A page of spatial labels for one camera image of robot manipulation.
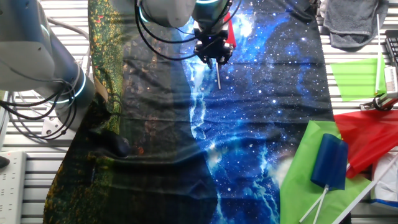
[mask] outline slotted metal surface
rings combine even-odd
[[[45,13],[56,20],[77,26],[88,32],[87,1],[41,1]],[[319,28],[322,30],[323,19],[318,18]],[[80,61],[86,54],[89,42],[80,34],[68,29],[51,24],[51,28],[70,53]],[[384,25],[381,27],[381,39],[384,40],[386,29],[398,29],[398,0],[390,0],[390,8]],[[329,90],[334,114],[349,113],[359,110],[361,103],[369,100],[357,100],[343,102],[336,85],[335,78],[331,72],[330,64],[336,62],[347,62],[377,56],[377,39],[355,53],[347,53],[334,49],[330,46],[330,38],[322,35],[323,51],[325,53],[326,71]],[[389,59],[386,50],[383,49],[386,63]],[[37,101],[30,92],[24,93],[27,101]],[[45,111],[45,107],[38,106],[36,110]],[[30,111],[23,111],[24,114],[34,115]],[[40,133],[43,121],[26,122],[33,131]],[[7,134],[4,140],[2,151],[25,150],[27,152],[27,167],[24,188],[24,203],[22,207],[22,223],[42,223],[44,201],[49,191],[55,173],[58,170],[63,157],[71,143],[71,139],[50,144],[37,144],[21,135],[17,129],[8,123]],[[367,196],[352,211],[353,223],[368,224],[392,224],[398,223],[398,212],[373,207],[367,203]]]

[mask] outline red fabric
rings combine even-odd
[[[335,121],[344,142],[348,143],[353,178],[393,147],[398,146],[398,111],[358,111],[339,114]]]
[[[224,22],[229,19],[231,17],[231,14],[228,13],[225,18],[224,18]],[[228,22],[228,39],[226,40],[226,43],[231,44],[234,49],[236,48],[236,40],[235,40],[235,34],[234,34],[234,28],[232,26],[232,20],[230,20]]]

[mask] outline white rod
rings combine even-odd
[[[391,162],[388,164],[387,168],[381,173],[381,175],[374,179],[354,200],[353,202],[346,208],[346,210],[343,211],[343,213],[340,214],[339,217],[332,223],[332,224],[339,224],[346,216],[349,214],[349,212],[355,207],[356,204],[358,204],[365,195],[372,190],[372,188],[379,182],[379,180],[386,174],[386,172],[394,165],[396,160],[398,159],[398,153],[396,156],[391,160]]]
[[[300,219],[300,223],[304,222],[305,218],[312,212],[312,210],[315,208],[315,206],[318,205],[318,203],[321,201],[322,196],[318,198],[318,200],[311,206],[310,209],[306,212],[306,214],[303,216],[303,218]]]
[[[376,70],[376,86],[374,93],[377,94],[379,91],[379,84],[380,84],[380,66],[381,66],[381,45],[380,45],[380,23],[379,23],[379,15],[377,14],[377,37],[378,37],[378,44],[379,48],[377,51],[377,70]]]
[[[325,198],[326,193],[329,191],[329,185],[326,184],[325,188],[323,189],[323,193],[321,195],[321,201],[319,202],[319,206],[318,206],[318,210],[317,210],[317,214],[315,215],[315,219],[313,220],[312,224],[317,224],[317,220],[318,220],[318,216],[319,216],[319,212],[321,211],[321,206],[323,203],[323,199]]]
[[[347,168],[346,168],[346,172],[347,170],[351,167],[351,165],[348,163],[347,164]],[[320,200],[322,199],[322,195],[319,196],[318,200],[310,207],[310,209],[308,209],[308,211],[304,214],[304,216],[300,219],[300,223],[304,222],[305,218],[312,212],[312,210],[318,205],[318,203],[320,202]]]

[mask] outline gray cloth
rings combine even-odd
[[[377,36],[388,11],[387,0],[328,0],[324,26],[330,30],[330,43],[338,49],[358,49]]]

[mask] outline black wire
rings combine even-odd
[[[57,97],[55,97],[54,102],[58,101],[58,99],[60,97],[61,97],[61,94],[58,94]],[[10,107],[8,107],[7,104],[4,104],[3,102],[0,102],[0,106],[2,106],[6,111],[8,111],[8,112],[10,112],[10,113],[12,113],[12,114],[14,114],[16,116],[20,116],[21,118],[28,119],[28,120],[39,120],[39,119],[45,118],[46,116],[50,115],[50,113],[55,109],[56,105],[57,105],[56,103],[53,103],[53,105],[51,106],[51,108],[49,109],[49,111],[47,113],[45,113],[45,114],[43,114],[41,116],[32,118],[30,116],[26,116],[26,115],[20,114],[20,113],[16,112],[15,110],[11,109]]]
[[[75,116],[76,116],[76,114],[77,114],[77,104],[76,104],[76,103],[74,103],[74,107],[75,107],[75,110],[74,110],[74,113],[73,113],[73,116],[72,116],[72,120],[69,122],[69,124],[68,124],[68,126],[65,128],[65,130],[63,130],[63,131],[61,132],[61,134],[59,134],[58,136],[56,136],[56,137],[54,137],[54,138],[49,138],[49,137],[54,136],[55,134],[57,134],[58,132],[60,132],[60,131],[63,129],[63,127],[65,127],[65,125],[68,123],[69,117],[70,117],[70,115],[71,115],[71,113],[72,113],[72,107],[69,107],[68,116],[67,116],[65,122],[61,125],[61,127],[60,127],[59,129],[57,129],[55,132],[53,132],[52,134],[49,134],[49,135],[47,135],[47,136],[38,136],[38,135],[34,134],[34,133],[24,124],[24,122],[23,122],[23,121],[20,119],[20,117],[18,117],[18,116],[17,116],[18,122],[21,123],[21,125],[27,130],[27,132],[29,132],[30,135],[29,135],[29,134],[26,134],[25,132],[23,132],[23,130],[21,130],[21,129],[16,125],[16,123],[15,123],[14,121],[12,121],[12,123],[13,123],[13,125],[15,126],[15,128],[16,128],[20,133],[22,133],[25,137],[27,137],[27,138],[36,138],[36,139],[43,139],[43,140],[54,140],[54,139],[57,139],[57,138],[59,138],[60,136],[64,135],[64,134],[66,133],[66,131],[69,129],[69,127],[72,125],[72,123],[74,122]]]
[[[238,9],[239,9],[241,3],[242,3],[242,0],[239,0],[239,3],[238,3],[238,5],[237,5],[235,11],[232,13],[232,15],[231,15],[231,17],[230,17],[229,19],[227,19],[226,21],[224,21],[223,25],[227,24],[227,23],[235,16],[235,14],[237,13],[237,11],[238,11]],[[135,16],[136,16],[136,26],[137,26],[137,29],[138,29],[138,33],[139,33],[139,35],[141,36],[141,38],[142,38],[142,40],[144,41],[144,43],[146,44],[146,46],[148,46],[148,48],[151,49],[151,51],[153,51],[155,54],[157,54],[157,55],[159,55],[159,56],[161,56],[161,57],[163,57],[163,58],[166,58],[166,59],[168,59],[168,60],[173,60],[173,61],[181,61],[181,60],[185,60],[185,59],[188,59],[188,58],[192,58],[192,57],[197,56],[197,53],[193,53],[193,54],[191,54],[191,55],[189,55],[189,56],[186,56],[186,57],[172,58],[172,57],[168,57],[168,56],[166,56],[166,55],[164,55],[164,54],[158,52],[157,50],[155,50],[155,49],[153,48],[153,46],[151,46],[151,44],[148,43],[147,39],[145,38],[145,36],[144,36],[144,34],[142,33],[142,30],[141,30],[141,28],[140,28],[140,23],[143,24],[144,22],[142,21],[141,17],[139,16],[139,6],[138,6],[138,3],[137,3],[137,0],[134,0],[134,5],[135,5],[135,6],[134,6],[134,9],[135,9]],[[209,47],[211,44],[207,45],[207,46],[206,46],[205,48],[203,48],[201,51],[205,50],[205,49],[206,49],[207,47]]]
[[[226,21],[224,21],[223,25],[227,24],[227,23],[236,15],[236,13],[237,13],[238,10],[239,10],[239,7],[241,7],[241,4],[242,4],[242,0],[239,0],[239,3],[238,3],[238,5],[236,6],[235,11],[231,14],[231,16],[229,17],[229,19],[227,19]]]
[[[173,61],[181,61],[181,60],[185,60],[185,59],[188,59],[188,58],[192,58],[192,57],[195,57],[197,54],[196,53],[193,53],[193,54],[191,54],[191,55],[189,55],[189,56],[186,56],[186,57],[181,57],[181,58],[172,58],[172,57],[169,57],[169,56],[166,56],[166,55],[164,55],[164,54],[162,54],[162,53],[160,53],[160,52],[158,52],[157,50],[155,50],[154,48],[153,48],[153,46],[151,46],[151,44],[148,42],[148,40],[145,38],[145,36],[144,36],[144,34],[142,33],[142,30],[141,30],[141,28],[140,28],[140,26],[139,26],[139,8],[137,7],[137,2],[135,3],[135,13],[136,13],[136,25],[137,25],[137,29],[138,29],[138,33],[139,33],[139,35],[141,36],[141,38],[142,38],[142,40],[144,41],[144,43],[146,44],[146,46],[148,46],[148,48],[150,48],[151,49],[151,51],[153,51],[155,54],[157,54],[157,55],[159,55],[159,56],[161,56],[161,57],[163,57],[163,58],[166,58],[167,60],[173,60]],[[210,43],[209,45],[207,45],[206,47],[204,47],[202,50],[205,50],[205,49],[207,49],[209,46],[211,46],[212,44],[214,44],[215,42],[216,42],[216,40],[214,40],[212,43]]]
[[[184,31],[180,30],[179,28],[176,28],[176,29],[177,29],[178,31],[180,31],[181,33],[183,33],[183,34],[195,35],[195,34],[190,34],[190,33],[184,32]]]
[[[8,105],[8,106],[19,106],[19,107],[24,107],[24,106],[26,106],[26,107],[39,106],[39,105],[41,105],[41,104],[43,104],[43,103],[47,103],[47,102],[50,101],[52,98],[54,98],[55,96],[57,96],[58,94],[61,94],[61,93],[62,93],[62,92],[56,92],[56,93],[54,93],[53,95],[49,96],[48,98],[44,99],[43,101],[39,101],[39,102],[36,102],[36,103],[30,103],[30,104],[26,104],[26,103],[14,103],[14,102],[10,103],[10,102],[6,102],[6,101],[3,101],[3,100],[0,100],[0,103],[4,103],[4,104],[6,104],[6,105]]]
[[[136,8],[136,19],[137,19],[137,13],[139,14],[139,8],[140,8],[140,6],[138,5],[137,0],[134,0],[134,1],[135,1],[135,4],[134,4],[134,5],[135,5],[135,8]],[[140,22],[141,25],[142,25],[142,28],[144,28],[144,30],[145,30],[151,37],[153,37],[154,39],[156,39],[156,40],[158,40],[158,41],[161,41],[161,42],[164,42],[164,43],[166,43],[166,44],[183,44],[183,43],[187,43],[187,42],[193,41],[193,40],[195,40],[195,39],[199,39],[199,37],[204,37],[205,35],[210,34],[212,28],[214,28],[214,26],[217,25],[218,21],[220,21],[220,19],[222,19],[223,16],[225,15],[225,11],[226,11],[227,8],[228,8],[228,3],[229,3],[229,1],[227,1],[227,2],[225,3],[225,6],[224,6],[222,12],[220,13],[220,15],[217,17],[217,19],[214,21],[214,23],[212,23],[212,25],[211,25],[210,27],[207,27],[204,31],[200,32],[199,35],[194,36],[194,37],[191,37],[191,38],[189,38],[189,39],[187,39],[187,40],[175,40],[175,41],[172,41],[172,40],[161,39],[160,37],[157,37],[155,34],[153,34],[153,33],[145,26],[145,23],[144,23],[144,21],[142,20],[141,16],[138,16],[138,19],[139,19],[139,22]]]

